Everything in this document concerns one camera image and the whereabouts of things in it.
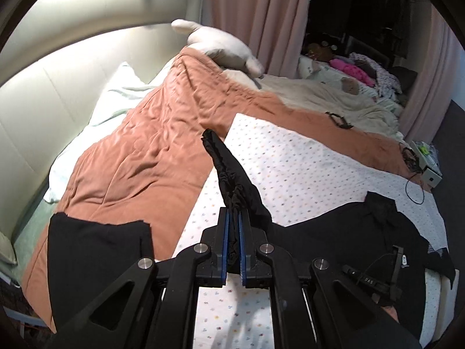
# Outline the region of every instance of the cream headboard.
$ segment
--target cream headboard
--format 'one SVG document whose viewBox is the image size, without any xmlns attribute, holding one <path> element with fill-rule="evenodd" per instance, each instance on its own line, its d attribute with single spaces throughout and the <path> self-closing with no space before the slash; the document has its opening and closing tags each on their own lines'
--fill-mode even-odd
<svg viewBox="0 0 465 349">
<path fill-rule="evenodd" d="M 105 83 L 127 61 L 149 82 L 185 45 L 202 0 L 38 0 L 0 53 L 0 246 Z"/>
</svg>

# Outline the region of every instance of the floor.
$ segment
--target floor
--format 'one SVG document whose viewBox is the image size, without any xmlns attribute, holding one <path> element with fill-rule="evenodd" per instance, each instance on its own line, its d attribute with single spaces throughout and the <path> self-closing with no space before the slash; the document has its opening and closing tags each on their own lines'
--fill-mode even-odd
<svg viewBox="0 0 465 349">
<path fill-rule="evenodd" d="M 455 102 L 450 104 L 433 144 L 443 173 L 433 195 L 446 225 L 450 256 L 460 271 L 457 316 L 465 305 L 465 111 Z"/>
</svg>

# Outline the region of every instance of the orange duvet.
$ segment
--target orange duvet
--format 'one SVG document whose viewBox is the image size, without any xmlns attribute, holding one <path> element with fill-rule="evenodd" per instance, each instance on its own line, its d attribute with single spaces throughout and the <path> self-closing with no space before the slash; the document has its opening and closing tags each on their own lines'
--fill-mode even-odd
<svg viewBox="0 0 465 349">
<path fill-rule="evenodd" d="M 171 257 L 212 169 L 201 135 L 210 128 L 225 138 L 236 113 L 316 139 L 366 166 L 410 176 L 396 141 L 340 129 L 325 114 L 287 108 L 276 95 L 228 79 L 206 55 L 184 48 L 164 84 L 80 157 L 58 211 L 105 224 L 143 220 L 152 230 L 155 257 Z M 22 288 L 32 308 L 54 330 L 47 232 L 48 227 L 27 266 Z"/>
</svg>

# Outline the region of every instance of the polka dot sheet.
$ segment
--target polka dot sheet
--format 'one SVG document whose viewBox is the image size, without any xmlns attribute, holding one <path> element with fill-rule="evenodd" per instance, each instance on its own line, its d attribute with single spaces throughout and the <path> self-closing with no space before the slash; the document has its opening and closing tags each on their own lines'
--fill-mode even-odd
<svg viewBox="0 0 465 349">
<path fill-rule="evenodd" d="M 446 230 L 434 198 L 425 193 L 419 206 L 405 194 L 406 180 L 368 168 L 323 144 L 273 125 L 237 114 L 225 144 L 260 191 L 273 221 L 283 226 L 315 218 L 348 202 L 363 201 L 367 191 L 396 201 L 435 248 L 447 247 Z M 421 188 L 408 193 L 421 201 Z M 200 241 L 202 231 L 217 223 L 224 206 L 216 170 L 210 173 L 192 210 L 174 256 Z M 440 277 L 428 271 L 426 308 L 420 341 L 432 338 L 439 308 Z M 198 295 L 194 348 L 272 349 L 273 327 L 267 290 L 245 289 L 238 275 L 228 274 L 221 289 L 201 288 Z"/>
</svg>

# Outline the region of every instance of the stuffed animal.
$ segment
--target stuffed animal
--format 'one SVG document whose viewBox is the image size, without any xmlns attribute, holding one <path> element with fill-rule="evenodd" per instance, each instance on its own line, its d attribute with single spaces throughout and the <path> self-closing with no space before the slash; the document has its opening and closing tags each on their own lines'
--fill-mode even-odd
<svg viewBox="0 0 465 349">
<path fill-rule="evenodd" d="M 332 60 L 329 61 L 329 64 L 330 64 L 331 67 L 333 67 L 333 68 L 335 68 L 335 69 L 337 69 L 339 71 L 343 71 L 345 74 L 356 78 L 357 80 L 361 81 L 362 83 L 365 83 L 366 85 L 368 85 L 368 86 L 370 86 L 372 88 L 375 86 L 374 80 L 371 79 L 366 74 L 366 72 L 362 71 L 356 65 L 347 64 L 347 63 L 343 62 L 340 59 L 332 59 Z"/>
<path fill-rule="evenodd" d="M 360 85 L 357 80 L 351 77 L 343 77 L 341 79 L 342 90 L 346 93 L 357 96 L 360 92 Z"/>
<path fill-rule="evenodd" d="M 177 19 L 171 23 L 174 31 L 189 35 L 188 47 L 195 48 L 225 68 L 234 68 L 251 77 L 263 75 L 263 66 L 240 39 L 213 27 Z"/>
</svg>

